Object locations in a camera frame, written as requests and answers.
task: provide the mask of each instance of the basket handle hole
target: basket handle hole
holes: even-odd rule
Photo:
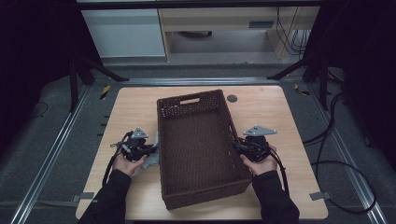
[[[200,98],[195,98],[195,99],[180,101],[180,104],[181,105],[187,105],[187,104],[197,103],[199,101],[200,101]]]

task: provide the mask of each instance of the gray mat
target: gray mat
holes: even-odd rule
[[[140,67],[138,69],[120,69],[118,74],[128,77],[242,77],[261,76],[262,74],[273,75],[280,67],[263,69],[260,66],[243,68],[242,66],[221,67]],[[75,126],[65,142],[64,149],[60,154],[49,179],[41,191],[38,200],[70,201],[71,196],[80,194],[85,186],[85,181],[92,167],[92,162],[105,130],[102,123],[106,123],[105,115],[109,115],[117,97],[118,90],[125,87],[114,81],[95,73],[97,79],[87,96]],[[311,138],[326,128],[319,114],[312,96],[303,96],[298,93],[293,82],[299,79],[285,79],[280,83],[283,88],[290,110],[296,121],[297,128],[303,140]],[[105,100],[99,100],[103,87],[112,84],[110,92]],[[1,202],[19,201],[28,190],[36,172],[41,166],[48,153],[53,140],[59,132],[67,116],[69,103],[68,79],[63,78],[51,83],[43,90],[41,101],[49,104],[49,111],[43,118],[32,119],[20,132],[11,145],[8,154],[0,162],[0,190],[7,194],[0,195]],[[330,87],[335,95],[338,91]],[[347,105],[337,106],[336,127],[350,148],[354,159],[364,173],[369,176],[378,193],[378,202],[389,221],[396,223],[396,197],[394,196],[395,172],[386,162],[382,153],[364,145],[364,136],[353,119]],[[314,161],[318,153],[318,145],[307,147],[306,152],[309,160]],[[339,159],[334,152],[333,143],[329,139],[324,147],[323,159]],[[334,200],[340,204],[356,209],[361,208],[359,197],[356,195],[345,169],[334,166],[321,166],[319,169],[319,181],[322,187],[330,191]],[[321,221],[306,221],[302,223],[371,223],[367,215],[353,216],[328,204],[329,217]],[[15,208],[0,209],[0,222],[10,221]],[[27,223],[76,223],[74,208],[49,208],[35,207],[28,217]]]

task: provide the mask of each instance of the metal bracket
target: metal bracket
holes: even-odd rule
[[[148,138],[148,137],[149,137],[149,135],[146,134],[145,132],[143,132],[143,130],[140,127],[137,127],[131,136],[132,139]]]
[[[78,203],[81,199],[93,199],[93,192],[82,192],[80,195],[72,196],[72,203]]]
[[[277,131],[275,129],[266,129],[259,125],[254,125],[251,129],[244,131],[244,135],[247,136],[263,136],[267,134],[275,134]]]
[[[316,193],[310,193],[309,196],[311,197],[312,201],[316,201],[319,199],[327,200],[332,197],[330,192],[316,192]]]

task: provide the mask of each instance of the white panel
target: white panel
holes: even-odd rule
[[[120,0],[78,0],[111,1]],[[101,58],[165,56],[157,9],[86,10],[82,15]]]

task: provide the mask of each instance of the black sleeve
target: black sleeve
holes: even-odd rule
[[[276,171],[254,176],[252,185],[262,205],[263,223],[299,223],[300,211],[283,191]]]
[[[130,186],[131,177],[119,170],[112,171],[107,184],[96,194],[78,224],[125,223],[125,197]]]

